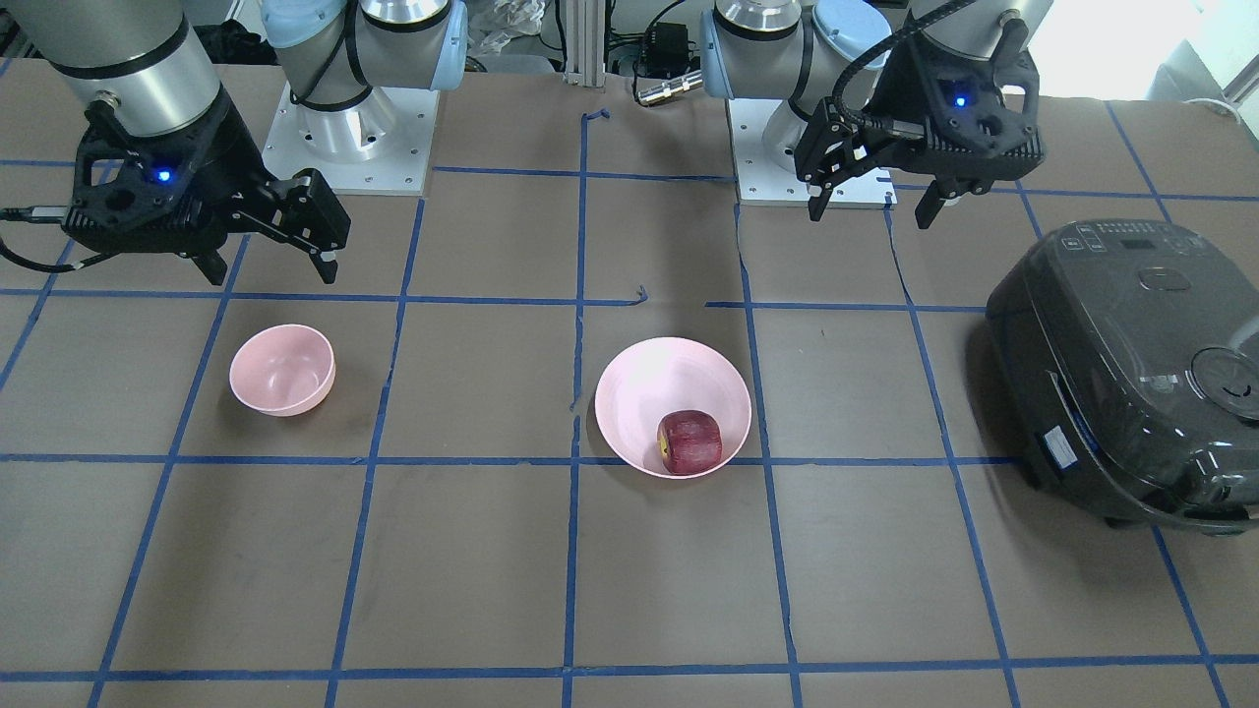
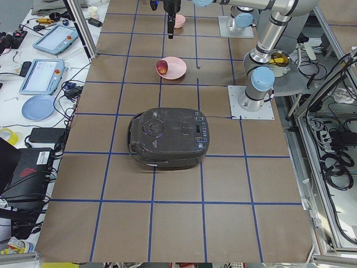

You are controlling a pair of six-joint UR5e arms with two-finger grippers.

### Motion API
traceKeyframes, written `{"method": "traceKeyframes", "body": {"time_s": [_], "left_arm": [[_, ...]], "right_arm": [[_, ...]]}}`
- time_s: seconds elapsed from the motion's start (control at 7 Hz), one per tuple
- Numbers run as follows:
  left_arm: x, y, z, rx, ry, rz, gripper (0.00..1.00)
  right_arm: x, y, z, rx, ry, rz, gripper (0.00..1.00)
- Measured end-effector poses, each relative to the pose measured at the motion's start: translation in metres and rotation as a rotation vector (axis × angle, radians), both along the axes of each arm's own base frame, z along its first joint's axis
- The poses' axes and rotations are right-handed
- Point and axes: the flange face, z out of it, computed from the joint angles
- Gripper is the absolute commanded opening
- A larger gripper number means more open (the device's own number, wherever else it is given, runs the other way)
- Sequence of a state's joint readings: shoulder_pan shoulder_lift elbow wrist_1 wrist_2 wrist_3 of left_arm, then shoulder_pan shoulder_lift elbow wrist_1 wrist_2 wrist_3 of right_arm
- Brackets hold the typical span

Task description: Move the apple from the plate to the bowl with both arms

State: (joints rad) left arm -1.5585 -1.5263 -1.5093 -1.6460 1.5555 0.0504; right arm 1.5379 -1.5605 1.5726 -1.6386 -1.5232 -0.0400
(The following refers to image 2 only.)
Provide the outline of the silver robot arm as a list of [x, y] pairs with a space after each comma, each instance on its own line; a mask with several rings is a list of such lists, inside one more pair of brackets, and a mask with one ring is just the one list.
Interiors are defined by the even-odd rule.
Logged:
[[273, 49], [281, 38], [292, 17], [309, 14], [319, 3], [318, 1], [193, 1], [199, 7], [207, 7], [213, 3], [220, 5], [242, 6], [272, 11], [265, 24], [263, 33], [258, 36], [255, 48], [244, 58], [244, 68], [248, 85], [244, 93], [238, 97], [240, 107], [248, 112], [260, 110], [264, 99], [274, 84], [273, 71], [267, 64], [271, 59]]
[[229, 30], [233, 34], [241, 34], [245, 30], [252, 29], [253, 8], [243, 6], [231, 6], [230, 19], [228, 22]]

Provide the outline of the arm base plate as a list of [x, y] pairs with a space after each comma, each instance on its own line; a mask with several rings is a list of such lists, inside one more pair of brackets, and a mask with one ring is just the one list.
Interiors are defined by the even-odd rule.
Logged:
[[235, 17], [219, 16], [220, 36], [227, 38], [252, 39], [254, 37], [251, 24], [253, 16], [241, 13]]
[[228, 96], [232, 119], [274, 120], [268, 92], [263, 100], [251, 100], [245, 94], [246, 86], [229, 85]]

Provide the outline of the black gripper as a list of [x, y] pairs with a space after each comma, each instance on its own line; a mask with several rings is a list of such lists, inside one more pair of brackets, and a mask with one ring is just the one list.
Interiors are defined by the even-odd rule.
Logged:
[[169, 39], [173, 39], [175, 28], [175, 14], [181, 9], [181, 0], [163, 0], [163, 8], [168, 13], [167, 34]]

